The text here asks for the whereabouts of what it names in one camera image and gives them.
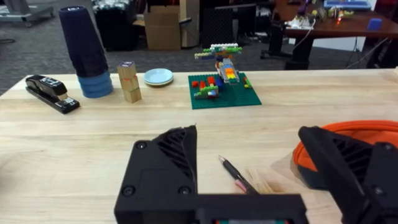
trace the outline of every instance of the screw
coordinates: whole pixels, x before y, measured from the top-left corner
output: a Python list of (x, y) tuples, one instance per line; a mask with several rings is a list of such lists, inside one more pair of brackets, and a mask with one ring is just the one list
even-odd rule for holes
[(130, 197), (136, 192), (136, 189), (133, 186), (127, 186), (123, 188), (123, 195), (125, 197)]
[(386, 143), (384, 147), (386, 148), (387, 151), (390, 151), (392, 149), (392, 146), (388, 143)]
[(381, 188), (378, 187), (378, 186), (374, 186), (373, 189), (374, 189), (374, 193), (375, 193), (376, 195), (378, 195), (378, 196), (385, 196), (385, 195), (386, 195), (386, 192), (383, 191), (383, 189), (381, 189)]
[(144, 142), (139, 142), (137, 143), (137, 148), (138, 149), (145, 149), (147, 147), (147, 144)]
[(191, 193), (191, 189), (189, 187), (183, 186), (179, 188), (178, 193), (188, 195)]

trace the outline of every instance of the white plate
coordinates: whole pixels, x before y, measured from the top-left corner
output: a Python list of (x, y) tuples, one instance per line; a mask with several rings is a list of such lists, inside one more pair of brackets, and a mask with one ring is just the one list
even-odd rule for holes
[(169, 84), (169, 83), (172, 82), (172, 81), (173, 81), (173, 78), (170, 79), (169, 81), (163, 82), (163, 83), (150, 83), (150, 82), (147, 82), (147, 81), (144, 80), (144, 82), (145, 82), (146, 84), (150, 85), (150, 86), (161, 86), (161, 85), (166, 85), (166, 84)]
[(165, 68), (151, 69), (144, 74), (144, 81), (149, 85), (164, 85), (172, 80), (172, 71)]

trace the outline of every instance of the cardboard box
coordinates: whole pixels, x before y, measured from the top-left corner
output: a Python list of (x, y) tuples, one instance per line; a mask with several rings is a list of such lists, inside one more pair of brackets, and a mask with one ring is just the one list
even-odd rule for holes
[(180, 50), (179, 6), (152, 6), (144, 15), (148, 49)]

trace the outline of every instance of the blue cup stack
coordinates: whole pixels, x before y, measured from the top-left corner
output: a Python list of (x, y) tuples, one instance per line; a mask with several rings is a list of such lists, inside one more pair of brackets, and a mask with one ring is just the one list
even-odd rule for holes
[(83, 6), (59, 10), (70, 60), (75, 67), (83, 95), (99, 98), (113, 91), (104, 50), (88, 11)]

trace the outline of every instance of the pen tip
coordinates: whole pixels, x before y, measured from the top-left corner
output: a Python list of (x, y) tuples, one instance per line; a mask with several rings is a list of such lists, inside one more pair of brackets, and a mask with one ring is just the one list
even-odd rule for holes
[(225, 158), (220, 156), (220, 155), (218, 155), (218, 160), (220, 160), (220, 162), (223, 163), (225, 161)]

